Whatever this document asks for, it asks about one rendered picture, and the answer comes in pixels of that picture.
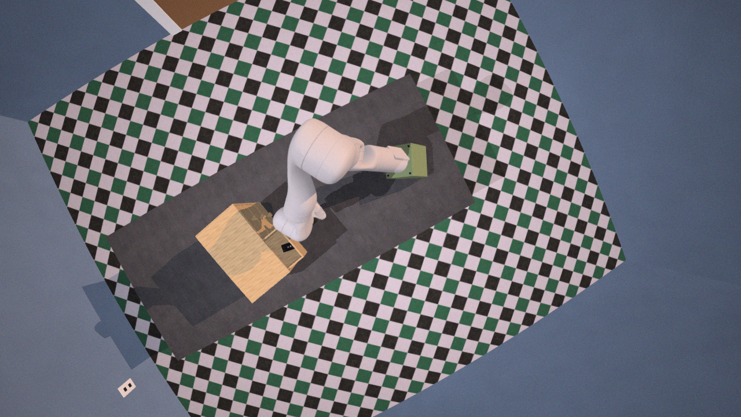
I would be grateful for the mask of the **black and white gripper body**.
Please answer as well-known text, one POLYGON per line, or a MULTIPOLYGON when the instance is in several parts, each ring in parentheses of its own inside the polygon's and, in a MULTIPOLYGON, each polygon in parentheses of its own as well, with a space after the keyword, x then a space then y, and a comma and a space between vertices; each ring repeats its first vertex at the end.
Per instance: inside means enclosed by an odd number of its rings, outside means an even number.
POLYGON ((317 205, 315 206, 315 209, 313 210, 312 217, 313 217, 313 224, 314 224, 314 221, 315 221, 315 224, 317 223, 317 219, 323 220, 326 217, 325 211, 322 209, 320 205, 318 205, 318 202, 317 202, 317 205))

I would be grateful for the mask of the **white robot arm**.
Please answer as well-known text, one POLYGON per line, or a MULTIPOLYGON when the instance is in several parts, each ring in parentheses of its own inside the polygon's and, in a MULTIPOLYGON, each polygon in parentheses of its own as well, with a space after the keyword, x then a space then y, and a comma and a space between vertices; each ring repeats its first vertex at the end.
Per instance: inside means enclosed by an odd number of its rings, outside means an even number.
POLYGON ((333 184, 348 171, 401 173, 408 161, 402 148, 364 146, 362 140, 342 135, 325 122, 308 119, 289 143, 288 195, 284 207, 276 211, 273 225, 294 241, 308 238, 313 226, 313 209, 317 205, 317 191, 311 176, 333 184))

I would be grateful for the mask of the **light wooden chest of drawers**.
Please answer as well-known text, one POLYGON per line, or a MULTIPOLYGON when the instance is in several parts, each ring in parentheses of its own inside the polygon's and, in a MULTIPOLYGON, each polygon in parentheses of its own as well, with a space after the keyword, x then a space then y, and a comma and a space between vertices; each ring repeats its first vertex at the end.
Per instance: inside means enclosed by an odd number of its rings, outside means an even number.
POLYGON ((258 204, 261 203, 232 204, 195 236, 251 302, 255 302, 295 266, 288 269, 281 263, 263 240, 269 233, 259 236, 236 208, 238 205, 258 204))

